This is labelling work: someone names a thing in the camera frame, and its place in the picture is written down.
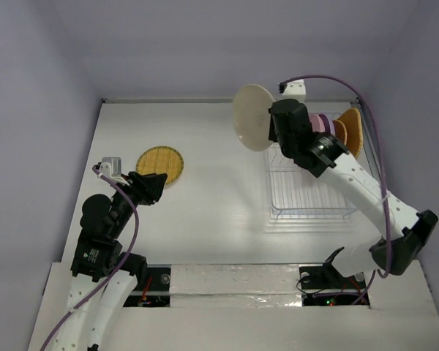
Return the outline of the cream plastic plate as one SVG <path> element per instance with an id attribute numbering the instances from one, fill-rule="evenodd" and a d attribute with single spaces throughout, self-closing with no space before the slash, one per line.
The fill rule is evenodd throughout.
<path id="1" fill-rule="evenodd" d="M 233 98 L 236 135 L 251 151 L 264 151 L 272 144 L 269 140 L 269 108 L 274 102 L 274 97 L 257 84 L 241 87 Z"/>

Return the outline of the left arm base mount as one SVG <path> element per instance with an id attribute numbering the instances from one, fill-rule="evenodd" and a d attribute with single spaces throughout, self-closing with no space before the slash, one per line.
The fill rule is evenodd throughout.
<path id="1" fill-rule="evenodd" d="M 169 307 L 170 281 L 170 265 L 149 265 L 146 281 L 130 293 L 124 307 Z"/>

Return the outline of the pink plastic plate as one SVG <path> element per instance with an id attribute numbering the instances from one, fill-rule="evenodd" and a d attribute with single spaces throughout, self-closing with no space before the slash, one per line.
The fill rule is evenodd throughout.
<path id="1" fill-rule="evenodd" d="M 310 113 L 309 120 L 312 125 L 313 132 L 321 133 L 326 131 L 325 124 L 323 123 L 323 120 L 318 114 Z"/>

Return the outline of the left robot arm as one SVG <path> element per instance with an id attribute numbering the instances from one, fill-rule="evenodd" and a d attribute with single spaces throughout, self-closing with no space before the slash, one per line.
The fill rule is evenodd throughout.
<path id="1" fill-rule="evenodd" d="M 168 176 L 123 175 L 107 162 L 93 171 L 116 192 L 112 197 L 92 195 L 83 203 L 65 314 L 42 350 L 102 350 L 130 293 L 147 280 L 146 258 L 124 251 L 118 238 L 130 219 L 140 224 L 139 205 L 160 200 Z"/>

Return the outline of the green rimmed woven bamboo plate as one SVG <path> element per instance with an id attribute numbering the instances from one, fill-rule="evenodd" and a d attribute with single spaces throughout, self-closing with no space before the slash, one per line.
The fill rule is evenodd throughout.
<path id="1" fill-rule="evenodd" d="M 142 176 L 165 173 L 166 186 L 174 184 L 184 171 L 184 158 L 170 146 L 155 146 L 142 153 L 136 163 L 136 172 Z"/>

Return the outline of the purple plastic plate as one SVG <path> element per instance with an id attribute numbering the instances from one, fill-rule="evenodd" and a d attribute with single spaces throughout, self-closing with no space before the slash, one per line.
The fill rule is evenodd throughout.
<path id="1" fill-rule="evenodd" d="M 323 121 L 323 124 L 325 126 L 326 131 L 331 135 L 335 135 L 335 128 L 334 128 L 333 121 L 325 114 L 321 113 L 319 116 L 320 116 L 321 120 Z"/>

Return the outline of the large square woven tray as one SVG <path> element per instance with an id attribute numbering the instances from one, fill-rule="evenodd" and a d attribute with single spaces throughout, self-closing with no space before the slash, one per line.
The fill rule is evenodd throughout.
<path id="1" fill-rule="evenodd" d="M 361 114 L 357 108 L 352 107 L 346 110 L 339 120 L 345 125 L 347 131 L 346 146 L 358 159 L 364 145 Z"/>

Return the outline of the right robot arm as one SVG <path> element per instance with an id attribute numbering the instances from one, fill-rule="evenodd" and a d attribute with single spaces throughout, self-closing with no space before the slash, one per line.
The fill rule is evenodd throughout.
<path id="1" fill-rule="evenodd" d="M 342 141 L 313 130 L 304 104 L 279 100 L 272 103 L 269 114 L 269 135 L 282 154 L 341 192 L 380 232 L 379 239 L 361 239 L 332 252 L 323 263 L 324 282 L 338 287 L 355 273 L 377 269 L 404 274 L 438 223 L 437 215 L 417 211 L 390 195 Z"/>

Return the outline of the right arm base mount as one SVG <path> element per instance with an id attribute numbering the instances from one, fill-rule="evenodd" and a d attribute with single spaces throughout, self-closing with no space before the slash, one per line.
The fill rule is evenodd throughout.
<path id="1" fill-rule="evenodd" d="M 296 289 L 301 293 L 303 306 L 369 306 L 367 283 L 364 274 L 342 276 L 332 265 L 343 250 L 339 248 L 320 265 L 302 265 Z"/>

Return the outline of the small round woven plate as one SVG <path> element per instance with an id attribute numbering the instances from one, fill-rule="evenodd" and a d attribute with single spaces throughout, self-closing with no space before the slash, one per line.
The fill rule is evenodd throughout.
<path id="1" fill-rule="evenodd" d="M 345 124 L 339 119 L 332 121 L 334 125 L 335 137 L 340 140 L 344 145 L 347 145 L 348 132 Z"/>

